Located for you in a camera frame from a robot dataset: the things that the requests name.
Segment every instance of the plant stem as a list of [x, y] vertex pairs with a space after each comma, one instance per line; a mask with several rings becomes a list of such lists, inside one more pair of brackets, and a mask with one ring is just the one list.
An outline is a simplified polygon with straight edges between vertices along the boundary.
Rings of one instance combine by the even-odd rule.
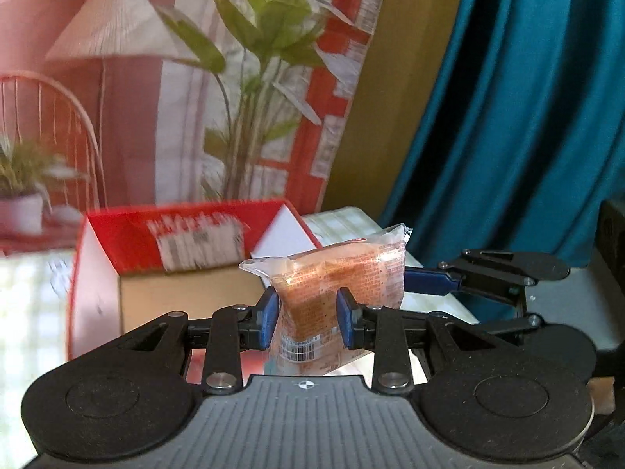
[[243, 116], [245, 104], [245, 96], [243, 94], [243, 76], [245, 74], [245, 62], [247, 55], [248, 50], [243, 48], [243, 60], [241, 61], [241, 70], [239, 72], [239, 104], [237, 106], [237, 113], [234, 118], [232, 129], [230, 130], [230, 135], [228, 136], [226, 162], [224, 164], [226, 177], [223, 182], [223, 195], [226, 199], [230, 199], [232, 197], [232, 182], [236, 172], [236, 154], [241, 137], [241, 118]]
[[[266, 73], [267, 68], [269, 67], [269, 63], [267, 63], [263, 69], [263, 71], [260, 73], [260, 78], [262, 79]], [[259, 131], [258, 125], [257, 125], [257, 111], [258, 111], [258, 105], [261, 99], [261, 95], [263, 95], [263, 88], [260, 88], [255, 94], [254, 94], [254, 102], [252, 103], [252, 112], [249, 118], [249, 125], [246, 129], [246, 142], [245, 142], [245, 149], [244, 149], [244, 157], [242, 159], [242, 171], [241, 171], [241, 180], [239, 183], [239, 188], [241, 188], [241, 184], [246, 180], [246, 175], [247, 175], [247, 169], [248, 166], [251, 168], [250, 172], [249, 172], [249, 179], [248, 179], [248, 188], [246, 188], [246, 192], [249, 196], [249, 190], [251, 188], [251, 183], [252, 183], [252, 176], [254, 174], [254, 163], [250, 161], [250, 157], [252, 156], [253, 150], [254, 150], [254, 146], [255, 146], [255, 140], [257, 137], [257, 133]]]
[[228, 96], [226, 95], [226, 87], [224, 86], [223, 81], [215, 74], [215, 79], [217, 80], [217, 84], [220, 86], [221, 94], [224, 96], [224, 105], [226, 106], [226, 117], [228, 119], [228, 131], [232, 132], [232, 116], [230, 115], [230, 102], [228, 102]]
[[[261, 60], [261, 70], [258, 74], [262, 79], [267, 71], [269, 62]], [[241, 185], [246, 177], [248, 166], [249, 146], [253, 139], [254, 123], [258, 101], [260, 99], [262, 89], [258, 89], [253, 96], [248, 96], [245, 103], [245, 118], [241, 123], [241, 143], [236, 151], [236, 160], [234, 168], [234, 178], [232, 180], [231, 192], [235, 197], [241, 195]]]
[[282, 109], [284, 108], [284, 104], [286, 103], [286, 98], [284, 97], [280, 97], [280, 99], [278, 100], [277, 103], [277, 108], [276, 111], [274, 112], [273, 116], [271, 117], [270, 120], [270, 124], [268, 125], [268, 128], [273, 128], [273, 126], [277, 123], [277, 117], [280, 116], [280, 113], [282, 112]]
[[[277, 62], [277, 67], [274, 72], [274, 75], [272, 76], [271, 81], [267, 84], [265, 91], [264, 91], [263, 105], [261, 109], [262, 112], [261, 112], [260, 118], [258, 118], [258, 123], [255, 129], [255, 133], [254, 133], [255, 139], [252, 140], [252, 143], [250, 146], [250, 149], [251, 149], [250, 163], [252, 164], [252, 167], [254, 167], [254, 165], [258, 162], [260, 158], [261, 152], [263, 150], [265, 135], [267, 134], [268, 130], [271, 128], [267, 126], [267, 116], [270, 111], [270, 106], [273, 100], [273, 95], [276, 92], [276, 89], [274, 88], [274, 83], [276, 83], [278, 79], [280, 78], [280, 74], [281, 74], [280, 69], [282, 68], [282, 63], [283, 63], [282, 58], [280, 58], [279, 61]], [[250, 181], [248, 182], [248, 185], [247, 185], [248, 197], [251, 193], [251, 188], [252, 188], [252, 179], [250, 177]]]

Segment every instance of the chair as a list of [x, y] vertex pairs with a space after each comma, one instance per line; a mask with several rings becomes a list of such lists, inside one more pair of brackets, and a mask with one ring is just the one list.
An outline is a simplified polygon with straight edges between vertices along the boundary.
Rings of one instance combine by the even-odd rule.
[[50, 192], [53, 206], [84, 212], [106, 206], [102, 158], [89, 115], [76, 96], [37, 72], [0, 74], [0, 132], [12, 140], [36, 140], [65, 157], [69, 167], [88, 177], [62, 182]]

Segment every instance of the snack package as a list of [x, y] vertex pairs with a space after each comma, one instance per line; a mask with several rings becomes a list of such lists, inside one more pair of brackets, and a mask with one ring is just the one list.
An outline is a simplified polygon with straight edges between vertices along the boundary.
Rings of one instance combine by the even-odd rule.
[[399, 224], [288, 258], [243, 261], [241, 269], [268, 279], [280, 296], [265, 374], [324, 375], [366, 354], [343, 347], [336, 293], [347, 287], [358, 303], [399, 308], [410, 233]]

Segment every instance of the printed label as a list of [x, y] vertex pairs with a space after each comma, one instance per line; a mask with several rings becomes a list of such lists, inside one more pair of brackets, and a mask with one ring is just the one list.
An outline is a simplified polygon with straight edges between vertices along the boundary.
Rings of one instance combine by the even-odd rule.
[[167, 271], [223, 266], [245, 258], [243, 225], [234, 218], [195, 227], [189, 224], [183, 230], [177, 227], [173, 231], [151, 232]]
[[280, 356], [290, 362], [311, 362], [320, 356], [321, 335], [315, 335], [302, 342], [296, 342], [286, 335], [280, 341]]

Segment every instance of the lamp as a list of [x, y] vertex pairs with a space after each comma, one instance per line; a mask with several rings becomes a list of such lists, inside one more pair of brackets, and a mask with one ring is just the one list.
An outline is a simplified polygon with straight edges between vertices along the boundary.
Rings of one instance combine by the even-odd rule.
[[173, 61], [198, 60], [187, 45], [163, 24], [149, 0], [87, 0], [56, 39], [46, 54], [46, 61], [101, 59], [98, 96], [100, 158], [106, 83], [105, 59], [117, 56], [157, 56]]

